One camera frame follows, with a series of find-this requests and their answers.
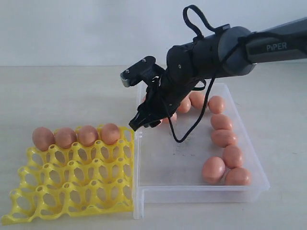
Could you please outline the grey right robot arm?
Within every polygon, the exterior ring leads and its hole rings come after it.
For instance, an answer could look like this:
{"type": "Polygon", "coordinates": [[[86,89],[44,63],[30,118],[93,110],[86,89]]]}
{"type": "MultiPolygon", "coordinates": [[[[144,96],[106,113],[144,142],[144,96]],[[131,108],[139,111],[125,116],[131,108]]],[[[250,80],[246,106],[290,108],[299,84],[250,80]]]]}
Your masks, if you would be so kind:
{"type": "Polygon", "coordinates": [[[176,45],[166,55],[166,68],[147,56],[120,75],[126,87],[143,81],[145,101],[130,127],[155,127],[171,116],[202,80],[249,74],[257,63],[304,59],[307,56],[307,20],[302,18],[261,32],[245,27],[220,27],[205,38],[176,45]]]}

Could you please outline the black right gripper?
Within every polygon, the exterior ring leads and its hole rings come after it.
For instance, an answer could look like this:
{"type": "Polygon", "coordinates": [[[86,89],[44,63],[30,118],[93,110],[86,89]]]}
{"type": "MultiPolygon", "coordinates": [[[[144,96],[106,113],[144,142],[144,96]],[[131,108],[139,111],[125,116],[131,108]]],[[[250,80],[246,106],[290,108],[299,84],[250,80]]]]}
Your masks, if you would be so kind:
{"type": "Polygon", "coordinates": [[[130,120],[129,126],[134,131],[141,127],[157,127],[161,120],[171,116],[182,100],[205,79],[191,74],[165,72],[158,84],[154,83],[147,92],[145,102],[138,107],[137,114],[130,120]]]}

